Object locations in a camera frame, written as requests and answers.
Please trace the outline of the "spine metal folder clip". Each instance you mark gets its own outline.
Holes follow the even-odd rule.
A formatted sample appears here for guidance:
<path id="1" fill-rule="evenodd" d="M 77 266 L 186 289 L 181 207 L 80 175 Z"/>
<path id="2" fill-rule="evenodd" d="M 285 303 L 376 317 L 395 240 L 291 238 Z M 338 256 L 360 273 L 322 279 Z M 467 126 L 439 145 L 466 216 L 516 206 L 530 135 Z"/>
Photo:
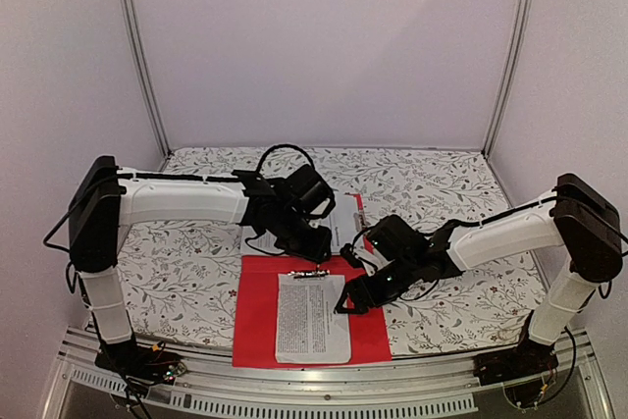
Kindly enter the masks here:
<path id="1" fill-rule="evenodd" d="M 331 272 L 326 269 L 314 269 L 307 271 L 290 271 L 288 276 L 295 280 L 322 279 L 329 276 Z"/>

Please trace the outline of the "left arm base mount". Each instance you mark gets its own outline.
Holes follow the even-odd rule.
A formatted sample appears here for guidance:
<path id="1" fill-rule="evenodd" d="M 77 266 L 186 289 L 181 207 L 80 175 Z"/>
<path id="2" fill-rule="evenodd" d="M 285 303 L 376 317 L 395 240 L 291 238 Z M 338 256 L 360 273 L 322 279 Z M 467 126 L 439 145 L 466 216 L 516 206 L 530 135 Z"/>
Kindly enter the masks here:
<path id="1" fill-rule="evenodd" d="M 119 343 L 100 343 L 95 366 L 148 385 L 171 385 L 184 375 L 183 358 L 160 341 L 151 347 L 139 345 L 135 337 Z"/>

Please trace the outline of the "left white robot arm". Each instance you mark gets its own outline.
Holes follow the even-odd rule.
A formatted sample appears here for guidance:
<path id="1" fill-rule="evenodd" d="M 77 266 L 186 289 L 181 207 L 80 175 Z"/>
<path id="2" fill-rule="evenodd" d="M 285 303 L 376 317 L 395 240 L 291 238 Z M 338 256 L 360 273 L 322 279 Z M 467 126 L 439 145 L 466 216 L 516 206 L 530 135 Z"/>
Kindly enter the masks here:
<path id="1" fill-rule="evenodd" d="M 335 206 L 334 191 L 310 163 L 284 178 L 250 170 L 184 175 L 122 168 L 104 155 L 93 162 L 43 244 L 67 253 L 109 359 L 135 374 L 146 355 L 133 342 L 117 272 L 124 230 L 162 221 L 238 225 L 259 236 L 271 234 L 286 255 L 322 263 L 331 256 L 332 232 L 312 223 Z"/>

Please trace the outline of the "separate printed paper sheet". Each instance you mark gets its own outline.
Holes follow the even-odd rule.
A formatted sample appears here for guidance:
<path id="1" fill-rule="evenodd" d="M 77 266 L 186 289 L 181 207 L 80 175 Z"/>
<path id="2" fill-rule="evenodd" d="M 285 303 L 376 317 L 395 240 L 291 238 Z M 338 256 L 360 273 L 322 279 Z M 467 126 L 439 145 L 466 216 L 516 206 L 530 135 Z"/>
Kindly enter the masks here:
<path id="1" fill-rule="evenodd" d="M 348 316 L 335 311 L 344 276 L 279 275 L 275 360 L 280 364 L 337 365 L 351 359 Z"/>

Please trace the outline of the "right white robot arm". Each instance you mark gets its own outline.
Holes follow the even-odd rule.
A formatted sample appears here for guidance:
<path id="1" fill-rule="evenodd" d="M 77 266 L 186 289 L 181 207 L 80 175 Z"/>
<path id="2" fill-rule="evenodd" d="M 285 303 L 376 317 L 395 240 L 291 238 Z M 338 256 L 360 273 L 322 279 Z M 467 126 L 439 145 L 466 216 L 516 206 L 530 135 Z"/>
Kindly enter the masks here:
<path id="1" fill-rule="evenodd" d="M 417 282 L 436 282 L 511 256 L 563 252 L 566 260 L 534 308 L 507 367 L 527 376 L 594 291 L 622 271 L 627 242 L 618 209 L 574 174 L 518 207 L 482 221 L 451 219 L 431 232 L 390 215 L 364 232 L 383 267 L 344 285 L 335 310 L 362 315 L 397 300 Z"/>

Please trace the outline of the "printed white paper sheets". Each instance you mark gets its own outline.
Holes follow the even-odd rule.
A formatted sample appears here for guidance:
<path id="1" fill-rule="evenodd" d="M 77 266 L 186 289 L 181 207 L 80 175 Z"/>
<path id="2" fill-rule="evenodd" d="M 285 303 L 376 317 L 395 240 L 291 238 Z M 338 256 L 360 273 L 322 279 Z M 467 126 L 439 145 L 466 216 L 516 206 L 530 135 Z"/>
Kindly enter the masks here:
<path id="1" fill-rule="evenodd" d="M 312 228 L 323 226 L 329 228 L 332 233 L 331 250 L 333 255 L 339 255 L 340 249 L 345 243 L 351 242 L 359 232 L 352 221 L 352 213 L 363 213 L 362 196 L 358 193 L 335 193 L 336 206 L 324 219 L 309 222 Z M 277 238 L 269 232 L 257 236 L 250 227 L 242 230 L 240 242 L 241 256 L 279 256 L 284 249 L 279 249 L 275 243 Z"/>

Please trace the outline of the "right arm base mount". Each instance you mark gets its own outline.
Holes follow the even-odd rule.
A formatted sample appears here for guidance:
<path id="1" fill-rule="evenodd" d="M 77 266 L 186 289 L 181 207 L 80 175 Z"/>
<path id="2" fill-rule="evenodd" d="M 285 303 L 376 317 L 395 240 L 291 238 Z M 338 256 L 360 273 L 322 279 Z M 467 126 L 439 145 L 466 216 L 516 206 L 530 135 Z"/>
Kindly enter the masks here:
<path id="1" fill-rule="evenodd" d="M 558 359 L 553 345 L 536 343 L 522 333 L 512 348 L 478 354 L 473 375 L 481 386 L 502 385 L 506 400 L 514 407 L 537 407 L 553 381 Z"/>

